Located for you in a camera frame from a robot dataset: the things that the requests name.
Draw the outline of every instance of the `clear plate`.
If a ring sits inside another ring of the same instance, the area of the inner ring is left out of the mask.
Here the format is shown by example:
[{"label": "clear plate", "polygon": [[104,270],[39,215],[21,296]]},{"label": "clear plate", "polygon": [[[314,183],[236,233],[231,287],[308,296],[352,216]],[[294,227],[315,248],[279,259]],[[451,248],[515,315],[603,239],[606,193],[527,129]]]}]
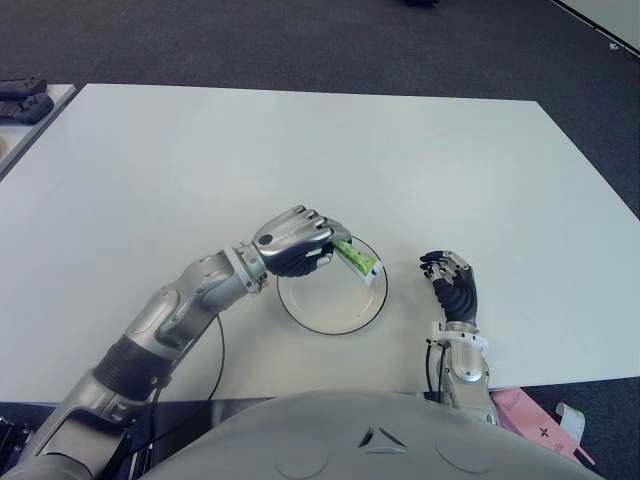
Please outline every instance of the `clear plate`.
[{"label": "clear plate", "polygon": [[[380,258],[356,237],[353,245]],[[284,308],[300,325],[317,333],[344,335],[369,324],[380,312],[387,298],[387,272],[383,269],[367,287],[335,253],[329,265],[311,275],[278,277],[277,287]]]}]

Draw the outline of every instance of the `white paper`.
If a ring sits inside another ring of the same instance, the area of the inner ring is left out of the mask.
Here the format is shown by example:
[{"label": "white paper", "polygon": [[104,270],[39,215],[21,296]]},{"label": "white paper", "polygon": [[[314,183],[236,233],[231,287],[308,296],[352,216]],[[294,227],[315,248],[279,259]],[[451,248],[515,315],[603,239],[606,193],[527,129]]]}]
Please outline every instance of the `white paper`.
[{"label": "white paper", "polygon": [[560,428],[567,432],[569,436],[580,445],[580,440],[582,440],[582,434],[584,433],[584,413],[562,402],[556,405],[556,413],[562,416]]}]

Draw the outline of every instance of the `wire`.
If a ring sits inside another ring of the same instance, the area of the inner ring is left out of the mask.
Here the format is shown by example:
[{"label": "wire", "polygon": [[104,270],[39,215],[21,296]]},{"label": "wire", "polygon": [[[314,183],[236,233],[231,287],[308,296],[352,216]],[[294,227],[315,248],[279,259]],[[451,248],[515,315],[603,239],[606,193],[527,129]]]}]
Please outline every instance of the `wire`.
[{"label": "wire", "polygon": [[442,403],[442,365],[444,364],[444,352],[447,350],[446,345],[440,346],[442,347],[442,351],[440,352],[440,373],[438,373],[438,403]]},{"label": "wire", "polygon": [[[162,387],[156,388],[156,391],[153,394],[153,400],[151,401],[151,411],[149,412],[149,436],[147,438],[147,443],[149,445],[153,443],[153,439],[156,436],[156,410],[158,407],[160,392],[162,392]],[[153,464],[153,450],[149,453],[149,457],[149,462]]]},{"label": "wire", "polygon": [[218,390],[218,387],[220,386],[220,381],[222,380],[222,372],[224,371],[224,359],[226,356],[226,344],[224,341],[224,329],[222,328],[222,321],[220,320],[220,315],[216,316],[216,320],[218,322],[218,328],[220,329],[220,340],[222,343],[222,360],[220,362],[220,371],[218,373],[218,378],[216,379],[216,383],[213,386],[213,389],[211,390],[211,393],[209,393],[209,396],[206,399],[206,403],[204,405],[202,405],[200,408],[198,408],[198,410],[196,410],[196,412],[191,415],[189,418],[187,418],[185,421],[179,423],[178,425],[176,425],[175,427],[169,429],[168,431],[166,431],[165,433],[163,433],[162,435],[155,437],[155,410],[156,410],[156,405],[158,402],[158,397],[160,396],[160,389],[156,390],[156,394],[153,397],[153,404],[151,405],[151,414],[152,414],[152,418],[151,418],[151,426],[149,427],[150,432],[153,432],[153,436],[149,435],[150,439],[147,440],[146,442],[144,442],[141,446],[139,446],[138,448],[136,448],[135,450],[131,450],[127,457],[130,457],[132,455],[135,455],[136,453],[144,450],[145,448],[149,447],[149,445],[156,443],[159,440],[162,440],[163,438],[171,435],[172,433],[174,433],[176,430],[179,430],[180,428],[184,427],[186,424],[188,424],[189,422],[191,422],[194,418],[196,418],[208,405],[209,402],[211,401],[211,399],[213,398],[213,396],[215,395],[216,391]]},{"label": "wire", "polygon": [[[427,355],[424,359],[424,369],[427,374],[427,388],[429,389],[429,393],[433,393],[433,387],[431,386],[431,368],[429,365],[429,357],[431,356],[431,340],[427,340]],[[425,393],[424,398],[428,400],[427,394]]]}]

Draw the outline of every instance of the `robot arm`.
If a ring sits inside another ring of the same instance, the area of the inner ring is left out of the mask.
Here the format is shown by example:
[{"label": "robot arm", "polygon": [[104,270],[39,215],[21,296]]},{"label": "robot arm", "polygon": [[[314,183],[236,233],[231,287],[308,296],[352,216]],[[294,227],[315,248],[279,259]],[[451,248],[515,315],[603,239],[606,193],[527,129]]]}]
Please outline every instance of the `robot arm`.
[{"label": "robot arm", "polygon": [[485,359],[488,342],[479,335],[476,326],[478,296],[473,269],[450,251],[430,252],[420,260],[423,262],[420,268],[432,282],[447,319],[444,330],[435,332],[433,339],[442,348],[438,368],[442,401],[497,425],[498,416],[488,390],[489,366]]},{"label": "robot arm", "polygon": [[151,297],[124,335],[87,372],[28,443],[9,479],[94,479],[126,445],[125,429],[213,319],[267,271],[303,276],[328,263],[339,223],[298,206],[266,223],[250,243],[196,260]]}]

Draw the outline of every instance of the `toothpaste tube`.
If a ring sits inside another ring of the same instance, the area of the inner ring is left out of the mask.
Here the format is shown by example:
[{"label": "toothpaste tube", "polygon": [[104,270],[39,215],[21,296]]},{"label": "toothpaste tube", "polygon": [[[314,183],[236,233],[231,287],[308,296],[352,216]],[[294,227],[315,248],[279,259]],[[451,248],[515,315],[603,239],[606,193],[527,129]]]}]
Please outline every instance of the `toothpaste tube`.
[{"label": "toothpaste tube", "polygon": [[338,256],[353,270],[369,287],[373,279],[382,271],[382,262],[368,253],[358,250],[345,240],[333,242]]}]

